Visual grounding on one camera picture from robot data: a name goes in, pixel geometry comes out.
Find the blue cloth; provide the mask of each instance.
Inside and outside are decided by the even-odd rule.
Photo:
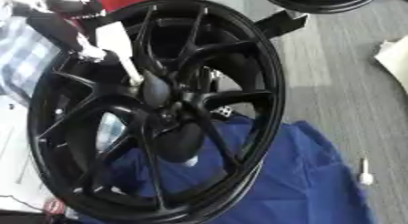
[[[218,123],[229,146],[240,145],[248,135],[251,120],[234,117]],[[134,150],[112,168],[123,190],[141,189],[153,195],[148,171]],[[208,139],[194,168],[160,161],[167,189],[179,191],[209,178],[221,166],[218,151]],[[83,223],[100,223],[88,217]],[[283,124],[265,157],[260,175],[249,193],[234,208],[212,224],[371,224],[365,198],[343,164],[335,147],[306,122]]]

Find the paper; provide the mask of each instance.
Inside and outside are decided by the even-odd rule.
[[[382,49],[375,59],[390,71],[408,93],[408,36],[394,44],[382,44]]]
[[[53,196],[36,173],[26,138],[27,110],[0,96],[0,195],[13,195],[41,209]],[[0,209],[39,212],[11,198],[0,198]]]

